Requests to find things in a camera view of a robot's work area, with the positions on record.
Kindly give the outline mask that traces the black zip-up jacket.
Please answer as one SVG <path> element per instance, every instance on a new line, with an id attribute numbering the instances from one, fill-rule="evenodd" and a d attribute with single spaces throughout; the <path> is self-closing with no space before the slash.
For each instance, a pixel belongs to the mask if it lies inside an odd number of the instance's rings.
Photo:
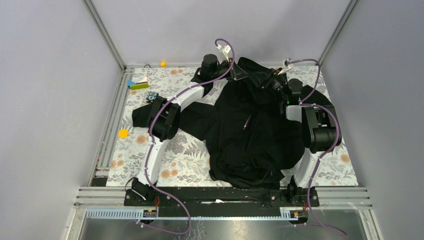
<path id="1" fill-rule="evenodd" d="M 302 125 L 283 116 L 274 97 L 250 80 L 250 73 L 278 68 L 245 57 L 236 64 L 248 78 L 215 81 L 208 94 L 182 110 L 178 130 L 205 142 L 212 180 L 238 188 L 277 188 L 283 170 L 300 163 L 305 153 Z M 331 105 L 309 85 L 303 84 L 301 98 L 307 104 Z M 151 104 L 132 111 L 134 127 L 148 129 Z"/>

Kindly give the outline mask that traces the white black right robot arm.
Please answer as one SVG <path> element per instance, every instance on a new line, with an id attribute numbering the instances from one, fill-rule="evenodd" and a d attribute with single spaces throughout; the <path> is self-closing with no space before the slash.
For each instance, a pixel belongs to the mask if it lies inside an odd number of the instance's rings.
<path id="1" fill-rule="evenodd" d="M 287 79 L 282 68 L 272 68 L 263 76 L 253 76 L 252 84 L 254 88 L 267 91 L 274 97 L 287 120 L 301 123 L 301 139 L 305 146 L 299 168 L 287 188 L 270 190 L 270 205 L 304 208 L 319 206 L 315 175 L 323 156 L 342 141 L 334 106 L 306 103 L 302 99 L 303 83 L 296 78 Z"/>

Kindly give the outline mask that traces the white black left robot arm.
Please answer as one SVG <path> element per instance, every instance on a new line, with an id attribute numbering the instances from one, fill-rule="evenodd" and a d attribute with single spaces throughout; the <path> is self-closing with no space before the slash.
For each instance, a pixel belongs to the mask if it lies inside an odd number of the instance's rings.
<path id="1" fill-rule="evenodd" d="M 186 87 L 168 98 L 155 98 L 146 118 L 149 133 L 147 152 L 138 175 L 132 179 L 131 187 L 126 191 L 125 205 L 148 206 L 158 200 L 155 184 L 160 161 L 169 141 L 179 129 L 182 110 L 207 95 L 215 81 L 238 81 L 247 77 L 248 73 L 237 66 L 232 58 L 219 62 L 216 55 L 207 54 Z"/>

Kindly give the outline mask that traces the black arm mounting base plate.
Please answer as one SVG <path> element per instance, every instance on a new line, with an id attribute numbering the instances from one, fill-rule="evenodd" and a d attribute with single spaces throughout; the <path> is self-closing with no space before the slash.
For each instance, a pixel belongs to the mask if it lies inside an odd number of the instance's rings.
<path id="1" fill-rule="evenodd" d="M 232 187 L 162 187 L 150 205 L 125 205 L 146 207 L 157 211 L 162 218 L 278 218 L 284 210 L 303 211 L 306 207 L 270 205 L 267 188 Z"/>

